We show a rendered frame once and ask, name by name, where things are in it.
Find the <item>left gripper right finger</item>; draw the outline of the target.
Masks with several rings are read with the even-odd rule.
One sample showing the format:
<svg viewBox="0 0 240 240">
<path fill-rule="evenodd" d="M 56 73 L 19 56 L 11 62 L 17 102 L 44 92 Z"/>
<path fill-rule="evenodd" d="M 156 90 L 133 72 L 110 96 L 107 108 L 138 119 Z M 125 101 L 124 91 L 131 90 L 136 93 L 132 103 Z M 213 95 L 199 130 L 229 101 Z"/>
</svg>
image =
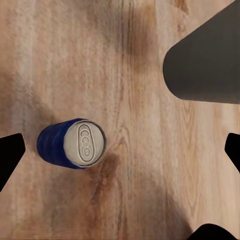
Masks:
<svg viewBox="0 0 240 240">
<path fill-rule="evenodd" d="M 229 133 L 224 150 L 240 172 L 240 134 Z"/>
</svg>

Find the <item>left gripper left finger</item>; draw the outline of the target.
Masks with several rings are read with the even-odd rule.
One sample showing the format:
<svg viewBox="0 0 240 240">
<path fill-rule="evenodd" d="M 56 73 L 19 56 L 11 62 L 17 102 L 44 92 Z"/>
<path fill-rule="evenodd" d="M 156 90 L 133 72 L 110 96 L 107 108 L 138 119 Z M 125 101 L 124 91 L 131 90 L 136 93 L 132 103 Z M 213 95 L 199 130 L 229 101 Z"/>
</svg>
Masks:
<svg viewBox="0 0 240 240">
<path fill-rule="evenodd" d="M 25 152 L 25 142 L 21 133 L 0 138 L 0 192 Z"/>
</svg>

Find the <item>trash can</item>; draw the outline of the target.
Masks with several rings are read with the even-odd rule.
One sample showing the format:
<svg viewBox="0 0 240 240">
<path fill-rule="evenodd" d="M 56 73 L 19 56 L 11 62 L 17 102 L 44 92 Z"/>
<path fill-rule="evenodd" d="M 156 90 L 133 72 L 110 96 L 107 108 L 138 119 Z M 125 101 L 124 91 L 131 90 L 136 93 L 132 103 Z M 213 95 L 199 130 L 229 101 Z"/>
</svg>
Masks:
<svg viewBox="0 0 240 240">
<path fill-rule="evenodd" d="M 240 0 L 173 45 L 162 71 L 176 98 L 240 105 Z"/>
</svg>

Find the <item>can of soda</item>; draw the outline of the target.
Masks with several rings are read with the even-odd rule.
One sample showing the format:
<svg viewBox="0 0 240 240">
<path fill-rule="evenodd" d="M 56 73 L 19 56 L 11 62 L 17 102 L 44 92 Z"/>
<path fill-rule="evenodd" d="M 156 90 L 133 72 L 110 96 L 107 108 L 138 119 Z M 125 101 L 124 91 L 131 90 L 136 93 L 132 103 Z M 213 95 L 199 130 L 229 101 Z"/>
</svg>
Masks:
<svg viewBox="0 0 240 240">
<path fill-rule="evenodd" d="M 52 165 L 80 170 L 98 164 L 107 150 L 103 128 L 86 118 L 49 125 L 37 138 L 41 158 Z"/>
</svg>

